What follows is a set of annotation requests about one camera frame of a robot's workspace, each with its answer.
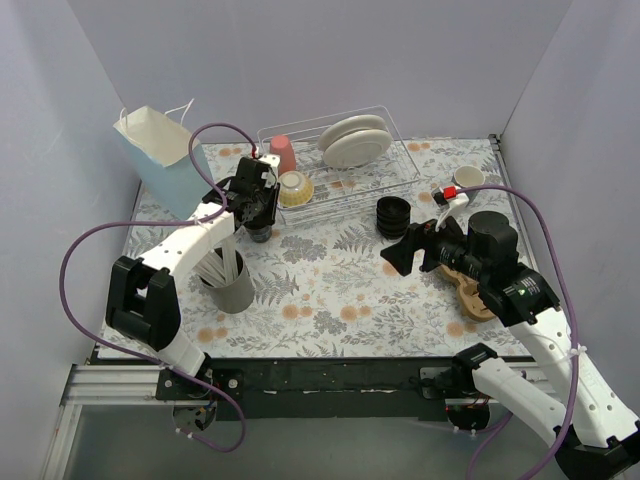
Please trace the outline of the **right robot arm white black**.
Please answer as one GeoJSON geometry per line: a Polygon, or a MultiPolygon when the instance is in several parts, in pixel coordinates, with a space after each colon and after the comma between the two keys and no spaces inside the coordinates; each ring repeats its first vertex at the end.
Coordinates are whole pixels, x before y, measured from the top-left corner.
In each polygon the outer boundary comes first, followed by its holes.
{"type": "Polygon", "coordinates": [[[571,344],[571,328],[546,280],[520,262],[518,234],[506,216],[473,214],[468,229],[448,218],[410,225],[404,237],[382,250],[402,276],[424,253],[421,269],[440,266],[478,284],[484,305],[535,359],[555,394],[549,396],[507,366],[484,344],[452,361],[454,389],[464,397],[485,394],[531,428],[569,479],[611,479],[639,461],[639,418],[609,387],[583,346],[571,344]]]}

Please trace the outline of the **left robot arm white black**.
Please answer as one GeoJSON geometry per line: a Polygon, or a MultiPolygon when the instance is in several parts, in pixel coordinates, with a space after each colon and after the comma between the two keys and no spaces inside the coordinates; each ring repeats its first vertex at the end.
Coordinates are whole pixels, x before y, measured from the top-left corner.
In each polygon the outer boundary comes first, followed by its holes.
{"type": "Polygon", "coordinates": [[[106,324],[151,355],[182,371],[178,387],[193,400],[213,386],[205,353],[181,327],[177,287],[192,273],[228,288],[239,271],[234,235],[245,228],[264,235],[275,223],[280,157],[243,157],[235,175],[203,197],[185,225],[138,258],[112,268],[106,324]]]}

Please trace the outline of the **stack of black cups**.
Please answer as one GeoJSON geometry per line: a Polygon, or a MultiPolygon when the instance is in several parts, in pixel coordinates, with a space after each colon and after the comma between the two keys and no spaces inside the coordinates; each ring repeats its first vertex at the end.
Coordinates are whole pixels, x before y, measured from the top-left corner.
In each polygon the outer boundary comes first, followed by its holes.
{"type": "Polygon", "coordinates": [[[273,229],[271,225],[265,225],[261,227],[249,227],[246,226],[245,230],[249,235],[249,238],[255,243],[265,243],[271,237],[273,229]]]}

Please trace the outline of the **yellow dotted bowl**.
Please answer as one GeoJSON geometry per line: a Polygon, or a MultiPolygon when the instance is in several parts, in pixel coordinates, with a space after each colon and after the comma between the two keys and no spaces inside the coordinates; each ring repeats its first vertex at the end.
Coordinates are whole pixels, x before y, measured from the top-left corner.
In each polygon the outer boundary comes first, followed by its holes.
{"type": "Polygon", "coordinates": [[[279,177],[281,208],[293,208],[308,203],[314,194],[311,180],[299,171],[287,171],[279,177]]]}

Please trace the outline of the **pink plastic cup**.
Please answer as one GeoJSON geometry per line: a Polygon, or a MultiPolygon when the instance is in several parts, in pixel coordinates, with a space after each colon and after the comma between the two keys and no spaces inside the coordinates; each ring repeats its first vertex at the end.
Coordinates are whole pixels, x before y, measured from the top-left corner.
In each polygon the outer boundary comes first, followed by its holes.
{"type": "Polygon", "coordinates": [[[280,157],[279,174],[296,169],[296,157],[290,139],[286,135],[276,135],[270,141],[270,153],[280,157]]]}

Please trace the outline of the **grey blue mug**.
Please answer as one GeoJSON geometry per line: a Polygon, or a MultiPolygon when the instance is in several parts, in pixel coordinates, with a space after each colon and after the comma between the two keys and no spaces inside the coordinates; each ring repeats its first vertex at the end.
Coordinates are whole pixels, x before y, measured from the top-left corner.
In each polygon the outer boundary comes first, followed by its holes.
{"type": "Polygon", "coordinates": [[[485,183],[485,175],[473,165],[463,165],[453,172],[452,181],[460,188],[476,187],[485,183]]]}

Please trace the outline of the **floral table mat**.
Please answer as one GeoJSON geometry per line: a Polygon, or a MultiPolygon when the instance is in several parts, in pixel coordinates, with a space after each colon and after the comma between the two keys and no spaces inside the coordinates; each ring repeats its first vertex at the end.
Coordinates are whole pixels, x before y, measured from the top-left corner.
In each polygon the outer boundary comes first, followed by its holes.
{"type": "MultiPolygon", "coordinates": [[[[401,195],[411,220],[437,216],[431,192],[454,170],[479,168],[490,184],[503,184],[495,140],[416,139],[400,143],[420,170],[401,195]]],[[[200,279],[178,289],[182,329],[212,357],[453,356],[478,342],[501,356],[526,355],[493,319],[478,323],[461,313],[452,283],[438,270],[421,273],[422,254],[402,277],[379,252],[391,242],[375,228],[375,201],[351,218],[297,225],[278,219],[271,239],[257,244],[244,229],[237,247],[255,288],[243,312],[219,310],[200,279]]]]}

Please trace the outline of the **grey straw holder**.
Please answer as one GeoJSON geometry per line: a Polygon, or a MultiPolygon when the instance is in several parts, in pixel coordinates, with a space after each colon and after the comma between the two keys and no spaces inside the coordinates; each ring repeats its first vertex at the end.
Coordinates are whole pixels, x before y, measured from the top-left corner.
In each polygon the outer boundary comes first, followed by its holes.
{"type": "Polygon", "coordinates": [[[236,252],[236,262],[239,276],[229,285],[215,287],[202,276],[197,276],[204,290],[212,298],[214,305],[223,313],[241,313],[248,309],[254,301],[254,284],[250,278],[246,262],[239,251],[236,252]]]}

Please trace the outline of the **light blue paper bag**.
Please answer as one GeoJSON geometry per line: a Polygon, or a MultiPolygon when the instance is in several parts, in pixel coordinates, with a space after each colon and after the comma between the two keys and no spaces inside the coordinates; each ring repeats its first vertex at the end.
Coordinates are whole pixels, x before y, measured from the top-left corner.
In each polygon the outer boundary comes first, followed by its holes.
{"type": "Polygon", "coordinates": [[[122,109],[113,128],[123,141],[126,155],[155,200],[173,216],[188,219],[211,190],[206,155],[198,140],[174,120],[185,116],[190,104],[165,112],[143,106],[122,109]]]}

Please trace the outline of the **front white plate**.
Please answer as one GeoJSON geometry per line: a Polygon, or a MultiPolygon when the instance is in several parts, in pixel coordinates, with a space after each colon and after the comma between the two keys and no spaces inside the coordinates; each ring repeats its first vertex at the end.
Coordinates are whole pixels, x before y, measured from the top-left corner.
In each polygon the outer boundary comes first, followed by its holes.
{"type": "Polygon", "coordinates": [[[387,131],[363,130],[346,135],[331,144],[322,155],[326,165],[348,169],[368,164],[383,155],[393,138],[387,131]]]}

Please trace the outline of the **white plate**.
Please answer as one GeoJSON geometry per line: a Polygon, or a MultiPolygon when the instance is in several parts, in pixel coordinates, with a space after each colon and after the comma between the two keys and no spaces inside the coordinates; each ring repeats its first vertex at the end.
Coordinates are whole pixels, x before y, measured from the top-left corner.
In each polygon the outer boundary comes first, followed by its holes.
{"type": "Polygon", "coordinates": [[[331,144],[322,155],[326,165],[348,169],[368,164],[383,155],[393,138],[387,131],[363,130],[346,135],[331,144]]]}
{"type": "Polygon", "coordinates": [[[386,131],[386,122],[378,115],[365,114],[351,116],[328,127],[319,136],[317,147],[320,151],[325,151],[331,144],[346,135],[371,129],[386,131]]]}

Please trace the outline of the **rear white plate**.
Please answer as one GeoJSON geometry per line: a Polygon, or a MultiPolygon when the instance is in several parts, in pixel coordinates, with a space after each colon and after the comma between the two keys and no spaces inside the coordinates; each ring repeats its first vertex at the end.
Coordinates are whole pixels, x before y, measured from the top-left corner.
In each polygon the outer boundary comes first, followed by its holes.
{"type": "Polygon", "coordinates": [[[331,144],[346,135],[371,129],[386,131],[386,122],[378,115],[365,114],[351,116],[328,127],[319,136],[317,147],[320,151],[325,151],[331,144]]]}

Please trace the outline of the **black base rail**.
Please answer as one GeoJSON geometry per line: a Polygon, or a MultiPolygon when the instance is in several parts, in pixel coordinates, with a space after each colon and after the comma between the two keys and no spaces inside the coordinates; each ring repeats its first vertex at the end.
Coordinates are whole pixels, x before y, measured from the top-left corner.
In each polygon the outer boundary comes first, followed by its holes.
{"type": "Polygon", "coordinates": [[[208,359],[198,377],[248,419],[413,418],[488,425],[490,402],[457,384],[449,357],[208,359]]]}

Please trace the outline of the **aluminium frame rail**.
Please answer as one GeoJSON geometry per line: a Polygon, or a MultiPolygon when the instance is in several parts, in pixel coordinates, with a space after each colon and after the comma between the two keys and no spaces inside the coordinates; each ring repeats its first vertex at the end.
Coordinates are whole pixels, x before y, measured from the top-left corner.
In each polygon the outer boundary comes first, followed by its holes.
{"type": "Polygon", "coordinates": [[[67,377],[41,479],[62,479],[85,406],[157,404],[160,368],[153,365],[73,365],[67,377]]]}

